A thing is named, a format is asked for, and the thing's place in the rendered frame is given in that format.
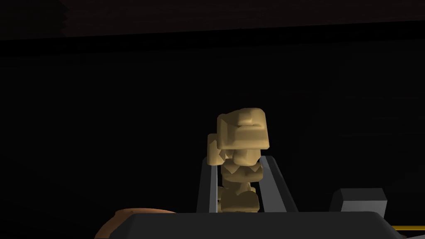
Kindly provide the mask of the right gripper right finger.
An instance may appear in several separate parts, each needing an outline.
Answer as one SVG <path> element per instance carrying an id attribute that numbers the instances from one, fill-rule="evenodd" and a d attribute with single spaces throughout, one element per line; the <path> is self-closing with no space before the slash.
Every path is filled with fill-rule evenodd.
<path id="1" fill-rule="evenodd" d="M 272 156 L 261 156 L 263 178 L 259 181 L 264 212 L 298 212 L 283 175 Z"/>

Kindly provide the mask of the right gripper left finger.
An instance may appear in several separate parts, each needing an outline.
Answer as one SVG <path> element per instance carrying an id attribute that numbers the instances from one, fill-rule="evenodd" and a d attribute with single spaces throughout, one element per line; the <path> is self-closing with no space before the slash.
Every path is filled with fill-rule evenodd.
<path id="1" fill-rule="evenodd" d="M 200 185 L 196 213 L 217 213 L 218 211 L 218 171 L 217 166 L 207 164 L 207 158 L 202 161 Z"/>

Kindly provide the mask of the tan lumpy bread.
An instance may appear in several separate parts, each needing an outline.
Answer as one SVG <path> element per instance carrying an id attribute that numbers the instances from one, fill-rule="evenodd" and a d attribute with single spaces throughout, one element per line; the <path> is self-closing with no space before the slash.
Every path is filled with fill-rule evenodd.
<path id="1" fill-rule="evenodd" d="M 263 178 L 259 161 L 269 148 L 266 116 L 260 108 L 243 108 L 217 117 L 217 130 L 207 137 L 207 164 L 217 166 L 217 213 L 258 212 L 253 183 Z"/>

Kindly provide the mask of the brown round object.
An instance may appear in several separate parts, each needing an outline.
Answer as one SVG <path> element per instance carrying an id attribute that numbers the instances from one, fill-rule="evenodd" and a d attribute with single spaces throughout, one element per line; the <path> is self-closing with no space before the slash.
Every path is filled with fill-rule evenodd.
<path id="1" fill-rule="evenodd" d="M 154 208 L 128 208 L 118 210 L 115 212 L 115 215 L 99 229 L 94 239 L 109 239 L 110 234 L 127 218 L 134 214 L 174 214 L 174 212 Z"/>

